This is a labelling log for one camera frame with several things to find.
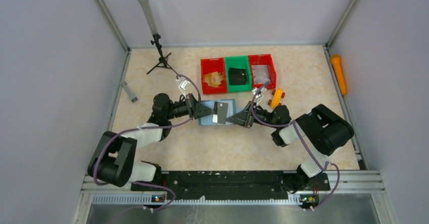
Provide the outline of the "blue card holder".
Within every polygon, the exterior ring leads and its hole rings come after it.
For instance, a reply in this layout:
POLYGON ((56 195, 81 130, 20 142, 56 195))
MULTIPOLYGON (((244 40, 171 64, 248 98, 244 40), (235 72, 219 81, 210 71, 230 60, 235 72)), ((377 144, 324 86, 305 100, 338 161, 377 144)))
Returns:
MULTIPOLYGON (((226 114, 226 118, 234 115, 235 113, 237 113, 236 110, 236 100, 235 99, 223 99, 223 100, 205 100, 202 101, 202 105, 203 106, 207 106, 209 108, 211 108, 212 110, 215 107, 215 102, 220 102, 220 103, 227 103, 228 104, 228 110, 227 110, 227 114, 226 114)), ((214 123, 213 122, 213 114, 211 115, 207 115, 207 116, 203 116, 202 118, 198 119, 198 125, 200 126, 209 126, 209 125, 232 125, 232 123, 229 122, 225 122, 225 124, 219 124, 219 123, 214 123)))

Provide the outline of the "black card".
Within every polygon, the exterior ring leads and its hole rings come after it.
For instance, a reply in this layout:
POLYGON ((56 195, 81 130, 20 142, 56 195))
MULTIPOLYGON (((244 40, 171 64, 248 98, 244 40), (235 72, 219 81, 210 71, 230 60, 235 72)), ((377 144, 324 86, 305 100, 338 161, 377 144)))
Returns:
POLYGON ((214 124, 226 124, 226 119, 228 115, 229 104, 225 102, 215 102, 214 103, 214 114, 212 116, 212 122, 214 124))

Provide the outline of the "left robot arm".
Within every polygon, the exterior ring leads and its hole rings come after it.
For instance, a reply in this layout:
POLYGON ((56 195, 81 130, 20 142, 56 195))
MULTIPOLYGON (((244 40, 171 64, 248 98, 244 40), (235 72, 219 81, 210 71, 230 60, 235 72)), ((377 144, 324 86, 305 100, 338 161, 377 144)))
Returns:
POLYGON ((183 116, 198 119, 214 113, 192 94, 173 102, 165 93, 153 99, 152 113, 142 126, 120 133, 102 134, 87 168, 87 174, 99 185, 123 187, 128 182, 152 182, 158 165, 146 161, 136 162, 136 151, 152 143, 163 141, 174 127, 171 120, 183 116))

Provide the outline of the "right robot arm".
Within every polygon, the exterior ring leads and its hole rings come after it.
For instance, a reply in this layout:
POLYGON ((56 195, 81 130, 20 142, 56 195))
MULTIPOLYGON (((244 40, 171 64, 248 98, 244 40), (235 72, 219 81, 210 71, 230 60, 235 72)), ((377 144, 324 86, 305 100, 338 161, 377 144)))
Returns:
POLYGON ((327 168, 331 156, 354 136, 351 125, 323 104, 292 119, 285 105, 269 112, 249 102, 226 121, 245 128, 254 123, 272 127, 271 138, 279 147, 301 141, 308 153, 296 170, 296 180, 302 184, 315 180, 327 168))

